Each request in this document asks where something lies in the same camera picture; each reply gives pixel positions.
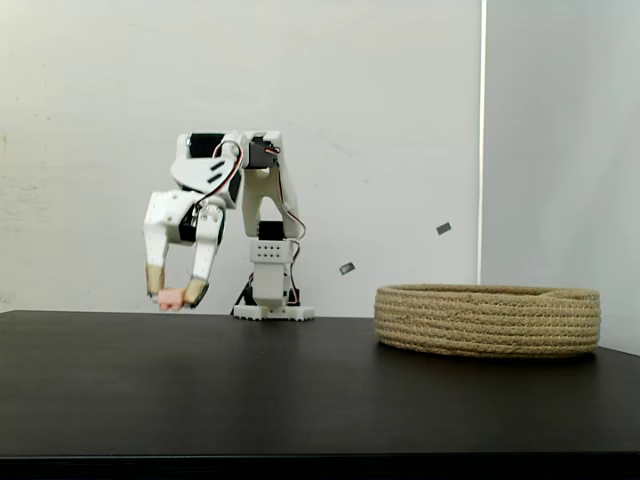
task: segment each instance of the basket rim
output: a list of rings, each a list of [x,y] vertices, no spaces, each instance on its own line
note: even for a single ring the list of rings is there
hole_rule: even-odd
[[[378,288],[378,293],[423,298],[473,297],[514,302],[518,300],[554,303],[556,301],[599,300],[600,292],[587,288],[528,287],[512,285],[464,285],[446,283],[399,284]]]

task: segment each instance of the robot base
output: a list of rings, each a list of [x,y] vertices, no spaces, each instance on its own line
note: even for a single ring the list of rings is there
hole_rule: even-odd
[[[295,320],[304,322],[312,320],[316,316],[313,307],[281,307],[271,310],[268,307],[256,305],[236,305],[233,308],[233,316],[247,320]]]

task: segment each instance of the woven basket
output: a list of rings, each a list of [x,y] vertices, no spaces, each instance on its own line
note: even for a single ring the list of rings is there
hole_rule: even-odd
[[[570,357],[600,336],[595,290],[465,285],[378,289],[376,331],[394,347],[469,357]]]

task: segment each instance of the white wall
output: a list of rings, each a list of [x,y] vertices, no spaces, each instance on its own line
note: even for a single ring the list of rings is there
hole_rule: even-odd
[[[483,283],[602,293],[640,354],[640,2],[490,0]]]
[[[179,133],[231,128],[283,131],[309,228],[296,277],[320,315],[371,315],[383,284],[473,282],[479,10],[0,2],[0,307],[154,311],[149,194],[173,187]],[[232,213],[199,313],[228,312],[250,272]],[[191,259],[170,252],[170,284]]]

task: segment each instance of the black table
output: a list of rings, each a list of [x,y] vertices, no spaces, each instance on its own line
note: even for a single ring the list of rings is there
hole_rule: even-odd
[[[370,319],[0,315],[0,476],[640,476],[640,357],[472,360]]]

